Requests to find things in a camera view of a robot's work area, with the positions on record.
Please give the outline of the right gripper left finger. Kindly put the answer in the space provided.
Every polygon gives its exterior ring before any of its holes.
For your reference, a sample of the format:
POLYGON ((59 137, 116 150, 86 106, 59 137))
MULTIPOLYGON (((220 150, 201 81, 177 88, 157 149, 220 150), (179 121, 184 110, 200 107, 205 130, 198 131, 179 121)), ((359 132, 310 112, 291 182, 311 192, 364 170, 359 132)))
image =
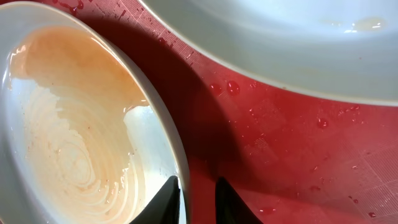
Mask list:
POLYGON ((180 214, 180 188, 178 177, 171 176, 129 224, 178 224, 180 214))

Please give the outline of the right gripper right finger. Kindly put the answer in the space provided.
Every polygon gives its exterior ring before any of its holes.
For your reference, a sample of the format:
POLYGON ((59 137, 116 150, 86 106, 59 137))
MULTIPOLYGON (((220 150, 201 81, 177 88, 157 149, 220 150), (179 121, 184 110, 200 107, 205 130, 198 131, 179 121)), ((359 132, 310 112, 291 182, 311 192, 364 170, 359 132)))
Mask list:
POLYGON ((216 224, 262 224, 224 178, 215 187, 216 224))

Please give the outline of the white plate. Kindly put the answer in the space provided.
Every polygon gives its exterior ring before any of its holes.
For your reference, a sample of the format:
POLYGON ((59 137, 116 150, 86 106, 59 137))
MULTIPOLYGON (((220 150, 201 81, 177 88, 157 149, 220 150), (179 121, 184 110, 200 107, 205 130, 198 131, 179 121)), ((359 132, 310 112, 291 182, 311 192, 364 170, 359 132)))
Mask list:
POLYGON ((141 0, 208 58, 304 95, 397 105, 397 0, 141 0))
POLYGON ((120 49, 45 4, 1 5, 1 222, 130 223, 189 173, 158 92, 120 49))

